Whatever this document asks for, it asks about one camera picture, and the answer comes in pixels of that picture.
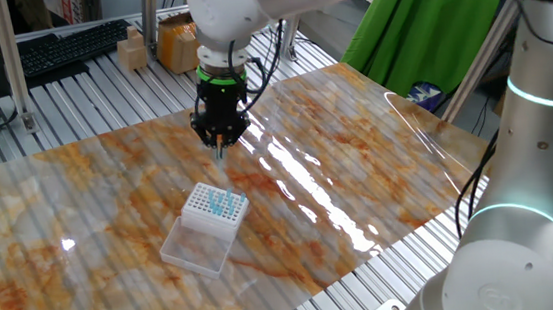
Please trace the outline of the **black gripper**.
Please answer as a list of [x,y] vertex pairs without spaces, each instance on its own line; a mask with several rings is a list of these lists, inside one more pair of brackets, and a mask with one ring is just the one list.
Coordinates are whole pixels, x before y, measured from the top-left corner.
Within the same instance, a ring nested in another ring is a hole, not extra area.
[[[249,117],[237,109],[238,103],[246,97],[246,91],[238,83],[200,83],[197,90],[203,109],[191,114],[190,125],[203,144],[213,150],[213,158],[220,159],[220,146],[221,156],[224,157],[225,151],[236,144],[250,126]],[[218,146],[213,123],[224,122],[227,124],[220,133],[222,139]]]

